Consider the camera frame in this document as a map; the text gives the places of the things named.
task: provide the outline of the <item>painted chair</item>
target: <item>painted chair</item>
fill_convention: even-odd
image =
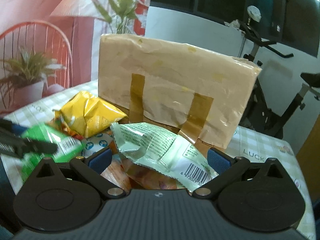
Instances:
[[[47,83],[44,84],[43,97],[70,87],[72,78],[71,47],[68,38],[57,26],[36,20],[16,24],[3,32],[0,35],[0,78],[8,75],[4,68],[5,63],[1,60],[17,58],[19,47],[24,47],[29,52],[31,50],[44,52],[51,58],[57,59],[58,64],[66,67],[63,70],[56,70],[55,77],[48,77]],[[0,115],[2,116],[26,104],[18,102],[17,98],[15,100],[14,91],[5,92],[0,90],[0,109],[2,110]]]

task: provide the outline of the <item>plastic wrapper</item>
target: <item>plastic wrapper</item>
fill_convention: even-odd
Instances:
[[[189,191],[194,191],[218,175],[191,143],[165,128],[149,123],[113,123],[110,128],[121,155],[134,164],[176,179]],[[132,173],[126,168],[125,171],[129,176]],[[158,180],[147,175],[144,178]]]
[[[150,168],[133,163],[124,155],[119,155],[126,174],[145,189],[182,189],[185,188],[176,179],[168,177]]]
[[[73,138],[78,139],[80,141],[84,139],[82,135],[76,133],[75,131],[72,131],[64,121],[62,122],[60,117],[53,118],[51,121],[47,123],[47,125],[51,126],[59,132],[62,132],[68,136],[72,136]]]
[[[227,27],[235,28],[237,30],[240,29],[240,22],[239,22],[238,19],[232,21],[231,23],[224,22],[224,25],[227,26]]]
[[[67,136],[44,123],[29,128],[21,137],[52,142],[58,145],[58,150],[53,155],[33,153],[25,155],[21,172],[23,181],[28,178],[43,157],[51,157],[56,163],[69,162],[73,157],[80,155],[84,147],[79,140]]]
[[[80,91],[70,99],[55,117],[61,120],[68,133],[91,137],[126,116],[121,110],[90,92]]]
[[[119,156],[113,155],[111,164],[106,168],[101,176],[109,180],[113,184],[122,188],[124,191],[129,192],[132,189],[131,180],[125,173]]]
[[[82,150],[81,155],[84,157],[89,157],[107,146],[111,149],[113,154],[118,153],[116,145],[113,141],[111,130],[105,130],[92,137],[84,138],[82,143],[84,144],[84,149]]]

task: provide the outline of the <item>table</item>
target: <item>table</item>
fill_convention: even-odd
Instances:
[[[81,84],[43,98],[7,115],[6,118],[27,127],[38,122],[47,122],[54,117],[53,109],[59,110],[81,90],[87,90],[97,95],[98,81]],[[316,239],[315,221],[308,189],[299,164],[287,142],[238,126],[225,153],[231,157],[244,156],[251,162],[265,162],[269,157],[277,158],[295,182],[306,202],[306,211],[297,229],[306,238]],[[21,162],[4,155],[1,155],[1,159],[11,186],[17,194],[22,187]]]

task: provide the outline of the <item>printed logo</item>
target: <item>printed logo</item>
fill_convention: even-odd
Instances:
[[[287,146],[278,146],[278,149],[279,149],[279,151],[282,152],[282,153],[288,153],[288,154],[294,156],[294,154],[293,154],[293,152],[291,151],[291,149],[290,149],[289,147],[287,147]]]
[[[156,197],[163,197],[163,194],[161,192],[155,193]]]
[[[109,121],[104,116],[102,116],[101,120],[102,120],[101,123],[103,126],[107,126],[109,124]]]
[[[88,143],[85,145],[85,148],[86,148],[87,150],[90,150],[92,147],[93,147],[93,143],[92,143],[92,142],[88,142]]]
[[[106,146],[108,146],[108,142],[106,140],[101,140],[101,141],[99,141],[99,145],[102,147],[106,147]]]
[[[44,112],[40,106],[37,106],[37,105],[31,105],[31,106],[33,106],[33,108],[36,109],[36,111],[38,112]]]
[[[255,154],[255,153],[253,153],[251,151],[246,151],[246,149],[243,149],[243,154],[247,155],[247,156],[244,156],[244,157],[248,157],[249,156],[249,157],[255,158],[258,161],[263,162],[263,163],[266,161],[265,157],[261,157],[259,154]]]

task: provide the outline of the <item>potted plant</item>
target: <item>potted plant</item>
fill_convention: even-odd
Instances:
[[[130,30],[130,22],[137,19],[135,10],[137,8],[138,0],[108,0],[113,15],[109,15],[108,11],[98,1],[94,1],[96,9],[103,16],[105,22],[111,27],[111,32],[116,34],[133,33]]]
[[[10,98],[13,92],[13,103],[25,106],[42,98],[44,83],[47,77],[55,76],[55,71],[65,69],[65,66],[57,64],[57,60],[48,58],[43,52],[29,53],[26,48],[19,47],[17,58],[3,60],[5,71],[9,75],[0,79],[0,92],[2,101]]]

